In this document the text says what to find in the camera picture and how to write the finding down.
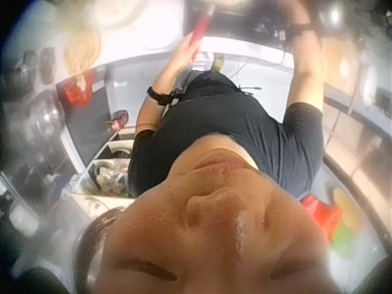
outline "black t-shirt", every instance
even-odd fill
[[[217,90],[216,86],[214,94],[207,96],[208,88],[171,107],[156,132],[138,134],[129,166],[133,195],[161,183],[176,158],[209,134],[230,136],[261,172],[294,197],[308,192],[323,156],[322,112],[295,103],[280,124],[254,97],[225,87]]]

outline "person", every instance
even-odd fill
[[[293,26],[310,23],[301,0],[279,5]],[[137,119],[129,185],[138,198],[95,220],[81,240],[78,292],[104,242],[92,288],[98,294],[339,293],[326,239],[296,199],[311,188],[323,155],[316,33],[292,40],[295,69],[282,124],[216,70],[185,85],[164,115],[178,74],[200,48],[190,38]]]

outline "eyebrow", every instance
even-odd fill
[[[152,262],[146,260],[140,260],[140,259],[122,261],[118,265],[118,269],[133,270],[141,273],[146,273],[163,281],[174,282],[177,281],[178,279],[178,277],[175,274],[168,271],[167,269],[164,269]]]

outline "red handle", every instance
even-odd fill
[[[192,35],[189,45],[193,45],[195,42],[202,40],[207,31],[210,18],[211,17],[207,13],[200,17],[196,24],[195,31]]]

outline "hair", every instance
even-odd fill
[[[104,245],[111,225],[124,210],[125,207],[117,207],[103,213],[89,224],[80,238],[73,269],[74,286],[77,294],[91,293],[91,289],[88,287],[91,261]]]

